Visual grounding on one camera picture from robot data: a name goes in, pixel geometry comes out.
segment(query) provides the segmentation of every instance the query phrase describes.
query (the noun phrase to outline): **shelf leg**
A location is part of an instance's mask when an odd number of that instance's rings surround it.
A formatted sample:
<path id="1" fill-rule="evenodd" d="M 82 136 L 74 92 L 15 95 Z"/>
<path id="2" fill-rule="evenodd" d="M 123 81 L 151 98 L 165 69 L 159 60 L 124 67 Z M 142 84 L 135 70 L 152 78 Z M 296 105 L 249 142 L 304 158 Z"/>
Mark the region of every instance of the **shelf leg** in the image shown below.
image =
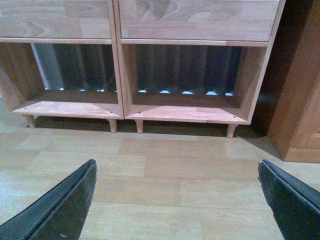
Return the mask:
<path id="1" fill-rule="evenodd" d="M 135 120 L 136 123 L 136 131 L 138 134 L 144 133 L 144 121 L 143 120 Z"/>
<path id="2" fill-rule="evenodd" d="M 117 132 L 117 120 L 116 119 L 109 119 L 110 129 L 112 133 Z"/>
<path id="3" fill-rule="evenodd" d="M 227 130 L 227 133 L 226 133 L 226 137 L 228 139 L 232 139 L 234 137 L 234 133 L 235 133 L 236 127 L 238 127 L 238 124 L 229 124 L 228 125 L 228 130 Z"/>
<path id="4" fill-rule="evenodd" d="M 33 115 L 23 115 L 26 118 L 26 121 L 28 122 L 28 125 L 31 129 L 36 128 L 36 121 Z"/>

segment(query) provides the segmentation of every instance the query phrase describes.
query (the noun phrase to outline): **wooden drawer front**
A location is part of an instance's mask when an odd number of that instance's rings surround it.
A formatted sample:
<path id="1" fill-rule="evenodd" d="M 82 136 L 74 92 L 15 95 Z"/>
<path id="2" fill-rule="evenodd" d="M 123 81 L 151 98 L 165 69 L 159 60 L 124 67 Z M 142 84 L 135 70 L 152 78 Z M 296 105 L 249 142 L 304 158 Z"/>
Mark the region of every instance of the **wooden drawer front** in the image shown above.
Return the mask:
<path id="1" fill-rule="evenodd" d="M 268 41 L 278 0 L 119 0 L 124 39 Z"/>
<path id="2" fill-rule="evenodd" d="M 0 37 L 110 39 L 106 0 L 0 0 Z"/>

